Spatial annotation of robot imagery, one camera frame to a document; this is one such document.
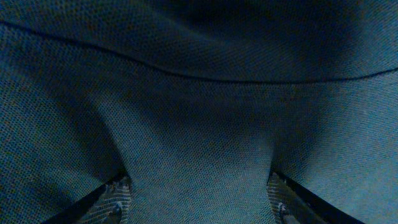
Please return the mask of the black polo shirt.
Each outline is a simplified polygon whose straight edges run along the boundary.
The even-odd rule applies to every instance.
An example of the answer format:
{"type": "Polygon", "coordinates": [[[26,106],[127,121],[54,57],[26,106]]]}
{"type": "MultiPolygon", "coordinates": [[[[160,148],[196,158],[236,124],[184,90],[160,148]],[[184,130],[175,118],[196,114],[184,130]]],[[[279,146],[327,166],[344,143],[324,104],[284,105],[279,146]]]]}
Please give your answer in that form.
{"type": "Polygon", "coordinates": [[[1,1],[1,222],[119,174],[127,223],[275,223],[284,174],[397,222],[397,2],[1,1]]]}

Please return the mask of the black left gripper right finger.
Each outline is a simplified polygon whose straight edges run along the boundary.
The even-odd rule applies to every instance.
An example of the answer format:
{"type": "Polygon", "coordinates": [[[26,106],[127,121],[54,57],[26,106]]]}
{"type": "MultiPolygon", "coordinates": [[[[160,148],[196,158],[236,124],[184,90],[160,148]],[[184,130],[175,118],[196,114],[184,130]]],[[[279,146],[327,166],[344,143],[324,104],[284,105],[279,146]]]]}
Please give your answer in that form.
{"type": "Polygon", "coordinates": [[[284,174],[270,174],[267,194],[276,224],[364,224],[284,174]]]}

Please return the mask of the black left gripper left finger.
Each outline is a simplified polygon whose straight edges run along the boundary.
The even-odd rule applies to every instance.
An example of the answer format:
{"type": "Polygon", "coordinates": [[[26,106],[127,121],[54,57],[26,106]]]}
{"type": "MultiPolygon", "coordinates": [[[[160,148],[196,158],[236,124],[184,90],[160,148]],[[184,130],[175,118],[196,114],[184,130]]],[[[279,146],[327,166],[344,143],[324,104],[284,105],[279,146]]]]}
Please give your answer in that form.
{"type": "Polygon", "coordinates": [[[119,174],[43,224],[125,224],[131,208],[131,179],[119,174]]]}

